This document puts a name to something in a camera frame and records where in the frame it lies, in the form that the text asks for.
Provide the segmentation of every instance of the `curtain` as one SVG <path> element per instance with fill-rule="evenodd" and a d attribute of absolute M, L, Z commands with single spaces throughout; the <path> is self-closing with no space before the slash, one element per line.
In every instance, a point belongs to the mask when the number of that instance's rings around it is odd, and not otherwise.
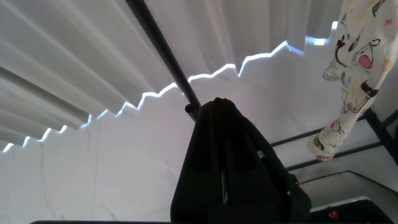
<path fill-rule="evenodd" d="M 341 1 L 146 0 L 186 76 L 327 38 Z M 0 0 L 0 147 L 78 129 L 173 78 L 123 0 Z"/>

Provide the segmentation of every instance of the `metal pole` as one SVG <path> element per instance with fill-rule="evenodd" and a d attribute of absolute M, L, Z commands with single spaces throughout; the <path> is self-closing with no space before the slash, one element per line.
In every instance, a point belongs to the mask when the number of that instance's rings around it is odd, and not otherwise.
<path fill-rule="evenodd" d="M 155 19 L 152 17 L 147 5 L 143 0 L 126 0 L 126 2 L 144 29 L 148 38 L 156 48 L 157 52 L 162 57 L 167 68 L 169 68 L 170 73 L 175 79 L 175 82 L 184 92 L 185 97 L 187 97 L 188 101 L 190 102 L 187 107 L 193 111 L 189 112 L 189 115 L 195 121 L 197 112 L 200 108 L 200 102 L 195 92 L 192 90 L 192 87 L 189 84 L 186 76 L 182 72 L 177 59 L 175 59 L 174 54 L 172 53 L 159 27 L 157 26 Z"/>
<path fill-rule="evenodd" d="M 386 118 L 380 125 L 380 129 L 386 128 L 388 125 L 393 123 L 396 119 L 398 119 L 398 110 L 393 112 L 388 118 Z"/>

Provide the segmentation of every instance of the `patterned cloth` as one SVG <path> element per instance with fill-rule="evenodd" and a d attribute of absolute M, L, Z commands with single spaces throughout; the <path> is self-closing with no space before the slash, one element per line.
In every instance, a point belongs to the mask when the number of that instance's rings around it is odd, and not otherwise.
<path fill-rule="evenodd" d="M 333 158 L 356 120 L 368 109 L 398 53 L 398 0 L 345 0 L 334 58 L 323 73 L 339 80 L 343 107 L 338 119 L 308 142 L 317 159 Z"/>

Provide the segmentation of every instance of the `black metal frame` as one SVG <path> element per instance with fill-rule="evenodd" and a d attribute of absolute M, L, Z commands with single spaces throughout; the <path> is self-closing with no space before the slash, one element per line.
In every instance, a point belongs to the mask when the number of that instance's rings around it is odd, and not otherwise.
<path fill-rule="evenodd" d="M 184 92 L 185 96 L 187 97 L 188 101 L 190 104 L 188 104 L 185 107 L 185 111 L 188 113 L 188 115 L 196 121 L 197 119 L 197 114 L 198 110 L 200 108 L 200 102 L 193 91 L 191 85 L 189 84 L 186 76 L 184 75 L 180 65 L 178 64 L 177 60 L 174 57 L 174 54 L 172 53 L 169 45 L 167 44 L 164 36 L 162 35 L 162 32 L 160 31 L 159 27 L 156 24 L 155 19 L 152 17 L 152 14 L 150 13 L 148 7 L 146 6 L 144 0 L 126 0 L 128 6 L 130 7 L 131 11 L 134 13 L 136 16 L 137 20 L 139 21 L 140 25 L 143 27 L 145 30 L 146 34 L 148 35 L 148 38 L 158 51 L 159 55 L 162 57 L 163 61 L 165 62 L 166 66 L 169 68 L 171 74 L 173 75 L 175 81 L 177 82 L 177 85 L 180 87 L 180 89 Z M 358 119 L 358 121 L 366 119 L 366 121 L 369 123 L 369 125 L 372 127 L 373 131 L 376 133 L 377 137 L 380 139 L 380 142 L 377 143 L 372 143 L 368 144 L 366 146 L 361 146 L 357 147 L 354 149 L 350 149 L 345 152 L 337 153 L 335 155 L 335 158 L 337 157 L 342 157 L 346 156 L 352 153 L 360 152 L 363 150 L 367 149 L 372 149 L 374 147 L 378 146 L 384 146 L 392 158 L 395 160 L 395 162 L 398 164 L 398 150 L 396 148 L 394 139 L 392 136 L 388 133 L 387 127 L 394 122 L 396 119 L 398 119 L 398 110 L 392 113 L 386 120 L 383 122 L 380 122 L 379 118 L 375 114 L 375 112 L 372 109 L 368 109 L 365 114 L 362 115 Z M 279 146 L 281 144 L 285 144 L 288 142 L 292 142 L 298 139 L 302 139 L 311 135 L 314 135 L 316 133 L 319 133 L 321 129 L 316 129 L 313 131 L 309 131 L 304 134 L 300 134 L 298 136 L 294 136 L 288 139 L 284 139 L 281 141 L 277 141 L 275 143 L 272 143 L 271 146 Z M 303 168 L 306 166 L 310 166 L 316 163 L 319 163 L 320 161 L 318 160 L 313 160 L 313 161 L 308 161 L 304 162 L 302 164 L 297 164 L 295 166 L 288 167 L 287 170 L 295 170 L 299 168 Z"/>

